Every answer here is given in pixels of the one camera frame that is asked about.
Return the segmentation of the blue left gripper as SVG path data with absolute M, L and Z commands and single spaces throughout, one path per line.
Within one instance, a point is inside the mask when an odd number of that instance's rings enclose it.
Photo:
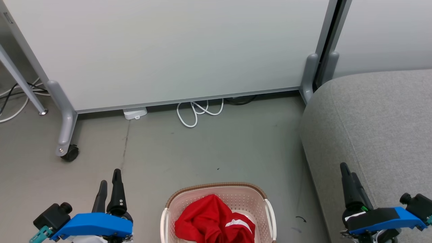
M 71 236 L 102 236 L 108 243 L 121 243 L 132 235 L 133 223 L 121 218 L 127 212 L 125 188 L 120 169 L 114 169 L 113 189 L 105 214 L 107 181 L 102 180 L 93 203 L 92 213 L 75 215 L 62 228 L 50 237 L 52 241 L 65 240 Z

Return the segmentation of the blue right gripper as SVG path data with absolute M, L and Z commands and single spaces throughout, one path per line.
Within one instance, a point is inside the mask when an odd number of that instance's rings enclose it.
M 373 209 L 358 175 L 345 162 L 340 164 L 340 170 L 346 210 L 361 211 L 343 218 L 343 238 L 355 243 L 390 243 L 403 228 L 423 231 L 428 227 L 427 219 L 422 220 L 403 207 Z

